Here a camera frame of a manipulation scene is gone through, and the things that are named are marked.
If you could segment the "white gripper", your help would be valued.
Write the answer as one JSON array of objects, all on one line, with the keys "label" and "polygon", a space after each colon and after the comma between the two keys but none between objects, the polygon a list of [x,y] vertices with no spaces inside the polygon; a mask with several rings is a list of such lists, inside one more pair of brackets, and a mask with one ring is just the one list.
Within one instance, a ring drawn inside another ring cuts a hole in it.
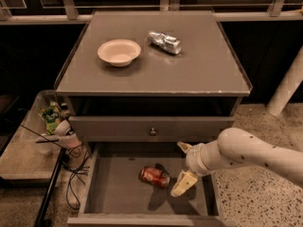
[{"label": "white gripper", "polygon": [[178,142],[177,146],[182,152],[187,154],[186,165],[189,171],[182,170],[177,181],[170,191],[173,197],[180,197],[197,183],[198,177],[204,177],[211,173],[202,161],[202,153],[205,144],[200,143],[192,146],[191,144]]}]

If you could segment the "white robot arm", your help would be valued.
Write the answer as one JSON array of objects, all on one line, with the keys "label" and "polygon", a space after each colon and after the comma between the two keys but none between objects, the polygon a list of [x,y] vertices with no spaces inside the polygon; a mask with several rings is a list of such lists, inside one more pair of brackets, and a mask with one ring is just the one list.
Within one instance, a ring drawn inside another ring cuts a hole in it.
[{"label": "white robot arm", "polygon": [[216,141],[190,145],[178,142],[187,155],[187,171],[182,170],[170,194],[179,197],[197,183],[199,177],[220,168],[244,164],[262,166],[300,187],[303,186],[303,153],[270,145],[255,135],[238,129],[222,131]]}]

